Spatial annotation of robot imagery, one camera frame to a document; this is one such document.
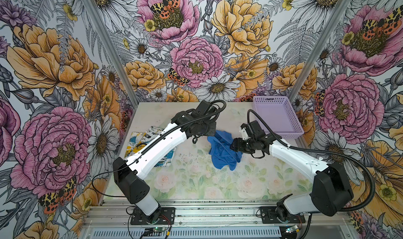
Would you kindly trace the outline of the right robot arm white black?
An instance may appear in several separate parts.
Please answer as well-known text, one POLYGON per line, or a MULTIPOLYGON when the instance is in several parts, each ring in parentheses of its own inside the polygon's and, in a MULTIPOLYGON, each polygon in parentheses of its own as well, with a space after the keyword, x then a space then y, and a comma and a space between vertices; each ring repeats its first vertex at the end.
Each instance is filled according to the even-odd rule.
POLYGON ((312 183, 310 193, 289 194, 277 202, 278 220, 286 222, 300 213, 321 213, 331 217, 353 199, 348 175, 341 164, 329 164, 314 158, 291 146, 276 133, 265 133, 258 121, 243 124, 240 131, 242 137, 234 139, 231 150, 251 155, 261 151, 264 155, 271 155, 312 183))

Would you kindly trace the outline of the green circuit board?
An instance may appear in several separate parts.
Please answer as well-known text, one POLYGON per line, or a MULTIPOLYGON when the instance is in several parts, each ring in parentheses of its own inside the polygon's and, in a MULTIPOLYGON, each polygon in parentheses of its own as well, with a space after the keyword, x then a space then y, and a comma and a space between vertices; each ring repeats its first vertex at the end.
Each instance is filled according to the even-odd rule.
POLYGON ((145 236, 162 236, 164 235, 167 238, 171 233, 171 227, 152 227, 144 230, 141 235, 141 239, 145 236))
POLYGON ((285 233, 298 233, 300 231, 297 225, 289 226, 286 228, 285 233))

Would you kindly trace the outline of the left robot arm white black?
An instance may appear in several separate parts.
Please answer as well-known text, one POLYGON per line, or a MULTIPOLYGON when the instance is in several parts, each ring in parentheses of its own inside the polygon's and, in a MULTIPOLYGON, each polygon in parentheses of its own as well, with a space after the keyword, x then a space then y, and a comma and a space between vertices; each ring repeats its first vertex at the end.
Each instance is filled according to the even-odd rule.
POLYGON ((226 108, 226 102, 201 101, 197 108, 177 113, 167 127, 139 152, 113 162, 115 184, 127 200, 134 204, 145 216, 147 223, 155 223, 161 206, 150 193, 150 186, 144 181, 154 166, 171 150, 193 138, 214 136, 216 121, 226 108))

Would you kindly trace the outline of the aluminium corner post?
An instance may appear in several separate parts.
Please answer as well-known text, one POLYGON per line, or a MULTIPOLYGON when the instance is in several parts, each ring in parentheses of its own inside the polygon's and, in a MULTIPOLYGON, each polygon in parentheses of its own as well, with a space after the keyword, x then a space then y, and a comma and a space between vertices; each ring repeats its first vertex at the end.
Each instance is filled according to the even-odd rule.
POLYGON ((92 25, 94 26, 94 29, 97 31, 100 40, 102 41, 109 58, 111 59, 112 64, 114 65, 116 72, 121 79, 121 82, 126 90, 127 96, 130 99, 134 110, 137 109, 139 100, 132 88, 131 82, 129 81, 129 78, 124 70, 123 64, 120 60, 120 57, 114 47, 113 41, 109 35, 108 29, 103 21, 103 17, 101 14, 98 12, 98 9, 96 7, 96 3, 94 0, 82 0, 84 7, 91 18, 92 25))
POLYGON ((296 96, 302 89, 302 86, 304 85, 305 80, 313 69, 321 50, 326 45, 326 41, 331 37, 333 29, 336 27, 340 19, 344 17, 350 2, 351 0, 339 0, 337 2, 333 12, 329 17, 328 22, 324 24, 323 30, 319 35, 319 38, 316 41, 308 59, 306 60, 299 77, 297 78, 293 88, 288 94, 288 99, 290 100, 290 102, 296 98, 296 96))

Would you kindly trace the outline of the green circuit board left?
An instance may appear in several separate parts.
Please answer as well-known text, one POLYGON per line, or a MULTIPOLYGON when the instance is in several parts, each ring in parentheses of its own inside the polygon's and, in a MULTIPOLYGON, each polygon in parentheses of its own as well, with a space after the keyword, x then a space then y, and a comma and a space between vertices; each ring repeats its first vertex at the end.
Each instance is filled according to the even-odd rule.
POLYGON ((141 235, 141 239, 145 236, 162 236, 164 235, 167 238, 171 233, 171 227, 152 227, 144 230, 141 235))

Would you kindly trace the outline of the green circuit board right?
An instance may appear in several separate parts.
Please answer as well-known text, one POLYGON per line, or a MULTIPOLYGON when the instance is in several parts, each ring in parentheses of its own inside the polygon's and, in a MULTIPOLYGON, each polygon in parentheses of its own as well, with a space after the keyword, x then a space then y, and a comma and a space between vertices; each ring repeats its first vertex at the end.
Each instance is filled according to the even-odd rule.
POLYGON ((286 228, 285 233, 298 233, 300 231, 297 225, 289 226, 286 228))

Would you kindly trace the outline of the lavender plastic laundry basket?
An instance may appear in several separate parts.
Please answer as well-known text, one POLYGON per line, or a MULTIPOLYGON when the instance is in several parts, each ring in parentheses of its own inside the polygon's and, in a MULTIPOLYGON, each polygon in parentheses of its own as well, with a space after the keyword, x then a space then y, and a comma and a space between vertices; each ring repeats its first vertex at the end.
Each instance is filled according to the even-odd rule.
POLYGON ((254 96, 254 111, 284 139, 304 134, 299 119, 286 96, 254 96))

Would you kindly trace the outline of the white teal yellow printed garment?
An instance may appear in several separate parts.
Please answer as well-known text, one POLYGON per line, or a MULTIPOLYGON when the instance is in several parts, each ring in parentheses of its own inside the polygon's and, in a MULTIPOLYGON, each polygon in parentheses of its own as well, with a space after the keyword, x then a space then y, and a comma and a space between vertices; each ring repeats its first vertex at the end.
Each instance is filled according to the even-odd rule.
MULTIPOLYGON (((148 143, 157 138, 162 132, 163 129, 154 126, 151 126, 145 133, 132 132, 124 158, 134 155, 135 153, 142 150, 148 143)), ((155 167, 170 166, 174 155, 175 148, 168 152, 167 155, 165 155, 165 157, 163 157, 155 165, 155 167)))

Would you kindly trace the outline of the right aluminium corner post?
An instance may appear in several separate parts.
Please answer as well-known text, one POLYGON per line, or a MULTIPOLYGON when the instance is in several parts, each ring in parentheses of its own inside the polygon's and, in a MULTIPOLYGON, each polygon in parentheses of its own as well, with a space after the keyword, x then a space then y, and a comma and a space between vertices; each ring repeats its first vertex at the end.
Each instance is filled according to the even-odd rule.
POLYGON ((302 89, 302 86, 304 85, 305 80, 313 69, 321 50, 326 45, 326 41, 331 37, 333 29, 336 27, 340 19, 344 17, 350 2, 351 0, 339 0, 337 2, 333 12, 329 17, 328 22, 324 24, 323 30, 319 35, 319 38, 316 41, 308 59, 306 60, 299 77, 297 78, 293 88, 288 94, 288 99, 290 100, 290 102, 296 98, 296 96, 302 89))

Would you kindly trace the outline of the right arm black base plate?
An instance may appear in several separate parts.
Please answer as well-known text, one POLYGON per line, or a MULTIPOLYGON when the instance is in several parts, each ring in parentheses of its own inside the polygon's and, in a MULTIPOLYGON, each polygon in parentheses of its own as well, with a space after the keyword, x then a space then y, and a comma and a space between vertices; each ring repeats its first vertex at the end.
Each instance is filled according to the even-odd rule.
POLYGON ((256 216, 261 219, 263 224, 269 223, 296 223, 303 224, 306 222, 302 213, 290 214, 282 207, 264 206, 260 207, 256 213, 256 216))

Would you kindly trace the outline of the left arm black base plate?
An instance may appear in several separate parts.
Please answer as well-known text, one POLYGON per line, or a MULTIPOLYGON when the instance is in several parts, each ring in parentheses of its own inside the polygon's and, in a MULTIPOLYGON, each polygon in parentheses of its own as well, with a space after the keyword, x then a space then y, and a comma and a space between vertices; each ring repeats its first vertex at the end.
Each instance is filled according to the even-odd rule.
POLYGON ((131 213, 131 225, 173 225, 176 209, 174 207, 159 207, 150 216, 146 216, 138 207, 131 213))

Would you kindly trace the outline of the aluminium mounting rail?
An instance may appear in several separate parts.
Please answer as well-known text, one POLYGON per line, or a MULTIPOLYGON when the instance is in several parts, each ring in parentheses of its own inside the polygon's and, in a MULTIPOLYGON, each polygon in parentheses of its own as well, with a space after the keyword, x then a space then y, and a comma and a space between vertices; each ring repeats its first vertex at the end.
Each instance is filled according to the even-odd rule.
MULTIPOLYGON (((267 200, 165 200, 161 207, 174 207, 175 227, 230 227, 263 226, 256 212, 260 207, 273 207, 274 201, 267 200)), ((128 224, 128 201, 112 199, 91 208, 85 228, 123 228, 128 224)))

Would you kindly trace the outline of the blue cloth garment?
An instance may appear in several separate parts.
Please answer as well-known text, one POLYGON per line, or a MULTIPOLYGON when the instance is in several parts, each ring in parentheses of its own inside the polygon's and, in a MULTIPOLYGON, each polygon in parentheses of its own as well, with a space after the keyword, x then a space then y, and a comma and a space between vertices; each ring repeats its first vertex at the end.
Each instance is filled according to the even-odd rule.
POLYGON ((216 131, 215 135, 209 136, 207 140, 211 145, 209 154, 214 167, 223 169, 228 166, 231 171, 234 171, 237 164, 241 162, 242 153, 231 150, 230 146, 234 141, 232 135, 225 131, 216 131))

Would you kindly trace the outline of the left aluminium corner post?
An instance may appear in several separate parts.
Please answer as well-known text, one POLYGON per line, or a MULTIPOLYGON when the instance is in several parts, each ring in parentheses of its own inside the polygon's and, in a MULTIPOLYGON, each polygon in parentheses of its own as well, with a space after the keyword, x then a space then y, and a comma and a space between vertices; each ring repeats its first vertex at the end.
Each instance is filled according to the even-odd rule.
POLYGON ((100 40, 102 41, 109 58, 111 59, 112 64, 114 65, 116 72, 121 79, 121 82, 126 90, 127 96, 130 99, 134 110, 137 109, 139 100, 132 88, 131 82, 129 81, 129 78, 124 70, 123 64, 120 60, 120 57, 114 47, 113 41, 109 35, 108 29, 103 21, 103 17, 101 14, 98 12, 98 9, 96 7, 96 3, 94 0, 82 0, 84 7, 91 18, 92 25, 94 26, 94 29, 97 31, 100 40))

